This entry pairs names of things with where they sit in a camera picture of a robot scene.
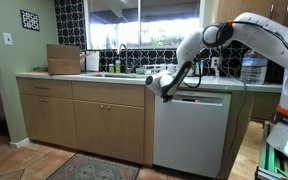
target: wooden cabinet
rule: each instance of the wooden cabinet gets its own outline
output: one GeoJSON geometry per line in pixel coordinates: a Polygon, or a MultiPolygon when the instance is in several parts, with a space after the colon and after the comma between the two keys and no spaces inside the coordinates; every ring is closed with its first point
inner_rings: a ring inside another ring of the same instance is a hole
{"type": "Polygon", "coordinates": [[[76,148],[73,100],[47,96],[54,92],[57,97],[72,97],[70,82],[23,78],[18,82],[28,137],[76,148]]]}
{"type": "Polygon", "coordinates": [[[75,101],[78,149],[143,163],[144,108],[75,101]]]}
{"type": "Polygon", "coordinates": [[[280,93],[255,93],[250,119],[253,121],[269,121],[275,114],[280,96],[280,93]]]}
{"type": "Polygon", "coordinates": [[[217,0],[215,8],[216,22],[226,22],[244,12],[252,12],[288,27],[288,0],[217,0]]]}

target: framed picture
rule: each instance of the framed picture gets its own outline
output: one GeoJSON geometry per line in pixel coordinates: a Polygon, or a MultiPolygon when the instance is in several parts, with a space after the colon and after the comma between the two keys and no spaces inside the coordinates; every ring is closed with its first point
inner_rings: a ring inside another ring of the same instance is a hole
{"type": "Polygon", "coordinates": [[[38,15],[21,10],[22,26],[25,29],[40,31],[38,15]]]}

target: dishwasher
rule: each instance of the dishwasher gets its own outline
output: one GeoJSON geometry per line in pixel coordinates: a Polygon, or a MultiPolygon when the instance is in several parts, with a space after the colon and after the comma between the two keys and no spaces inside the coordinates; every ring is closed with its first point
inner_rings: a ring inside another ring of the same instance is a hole
{"type": "Polygon", "coordinates": [[[215,177],[220,170],[231,94],[177,91],[155,97],[153,164],[215,177]]]}

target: faucet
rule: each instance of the faucet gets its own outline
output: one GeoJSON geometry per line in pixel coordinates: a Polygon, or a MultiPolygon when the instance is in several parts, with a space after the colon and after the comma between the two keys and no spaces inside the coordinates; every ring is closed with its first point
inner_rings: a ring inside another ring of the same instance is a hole
{"type": "Polygon", "coordinates": [[[125,52],[126,52],[126,58],[125,58],[125,73],[126,74],[129,74],[129,73],[132,73],[133,72],[133,63],[131,62],[131,67],[128,67],[128,53],[127,53],[127,47],[125,44],[121,43],[120,47],[117,49],[117,55],[120,55],[121,54],[121,50],[122,50],[122,47],[125,48],[125,52]]]}

